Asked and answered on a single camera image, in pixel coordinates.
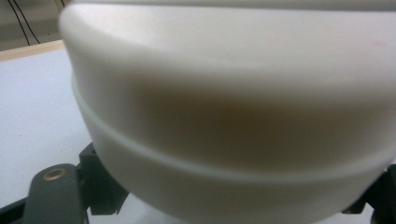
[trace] white tabletop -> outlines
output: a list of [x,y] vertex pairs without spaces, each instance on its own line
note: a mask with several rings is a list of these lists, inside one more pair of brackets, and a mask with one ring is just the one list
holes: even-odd
[[[78,112],[64,49],[0,63],[0,207],[27,196],[39,171],[78,164],[91,138]],[[316,224],[369,224],[362,215],[335,215]],[[90,217],[92,224],[182,223],[130,196],[118,216]]]

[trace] cable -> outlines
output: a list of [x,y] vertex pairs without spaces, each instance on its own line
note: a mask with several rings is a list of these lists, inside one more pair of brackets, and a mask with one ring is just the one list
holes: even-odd
[[26,20],[26,18],[24,17],[24,14],[23,14],[23,12],[22,12],[22,10],[21,10],[21,8],[20,8],[20,6],[18,5],[18,3],[17,3],[17,1],[16,0],[13,0],[13,2],[15,3],[15,5],[17,6],[17,8],[18,8],[18,10],[20,11],[20,13],[22,14],[22,16],[23,16],[23,19],[25,20],[25,22],[26,22],[26,25],[27,25],[27,27],[29,28],[29,30],[30,30],[30,33],[32,33],[32,35],[35,37],[35,33],[33,33],[33,31],[32,31],[32,28],[30,28],[30,25],[29,25],[29,22]]
[[10,1],[10,0],[8,0],[8,2],[9,2],[9,5],[12,7],[12,10],[14,11],[14,14],[15,14],[15,16],[16,16],[16,17],[17,17],[17,19],[18,19],[18,23],[20,24],[20,27],[21,27],[21,29],[22,29],[22,31],[23,31],[23,34],[24,34],[25,38],[26,38],[27,45],[29,45],[29,46],[30,46],[29,39],[27,38],[27,35],[26,35],[26,33],[24,32],[24,29],[23,29],[22,23],[21,23],[21,21],[20,21],[20,17],[18,16],[18,14],[17,14],[17,11],[15,11],[15,8],[14,8],[14,6],[12,6],[12,3],[11,3],[11,1]]

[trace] table surface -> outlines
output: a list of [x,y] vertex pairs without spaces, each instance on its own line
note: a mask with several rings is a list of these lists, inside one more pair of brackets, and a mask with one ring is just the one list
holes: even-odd
[[[39,171],[78,164],[91,138],[71,91],[71,65],[63,42],[0,52],[0,207],[27,196]],[[316,224],[369,224],[372,209]],[[90,217],[92,224],[181,224],[131,195],[118,216]]]

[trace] wooden strip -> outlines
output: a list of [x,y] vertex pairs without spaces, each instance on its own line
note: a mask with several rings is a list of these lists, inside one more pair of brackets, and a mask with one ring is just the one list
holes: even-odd
[[19,49],[8,49],[0,51],[0,62],[19,59],[23,57],[32,56],[35,54],[45,53],[56,49],[63,49],[64,42],[62,40],[56,40],[44,44],[32,45]]

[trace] black cable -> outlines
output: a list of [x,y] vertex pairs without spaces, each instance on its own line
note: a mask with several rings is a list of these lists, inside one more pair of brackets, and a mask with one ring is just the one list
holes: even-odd
[[22,23],[21,23],[21,21],[20,21],[20,17],[18,16],[18,14],[17,14],[17,11],[15,11],[15,8],[14,8],[14,6],[12,6],[12,3],[11,3],[11,1],[10,1],[10,0],[8,0],[8,2],[9,2],[9,5],[12,7],[12,10],[14,11],[14,14],[15,14],[15,16],[16,16],[16,17],[17,17],[17,19],[18,19],[18,23],[20,24],[20,27],[21,27],[21,29],[22,29],[22,31],[23,31],[23,34],[24,34],[25,38],[26,38],[27,45],[29,45],[29,46],[30,46],[29,39],[27,38],[27,35],[26,35],[26,33],[24,32],[24,29],[23,29]]
[[[20,6],[18,5],[17,1],[16,1],[16,0],[13,0],[13,2],[15,3],[15,6],[17,6],[18,10],[19,10],[20,13],[22,14],[23,19],[25,20],[26,25],[27,25],[27,27],[28,27],[29,30],[30,30],[30,33],[32,33],[32,35],[35,37],[35,33],[33,33],[32,28],[30,28],[29,22],[28,22],[28,21],[26,20],[26,18],[24,17],[24,14],[23,14],[23,12],[22,12]],[[37,43],[40,44],[40,41],[38,41],[37,37],[35,37],[35,40],[37,41]]]

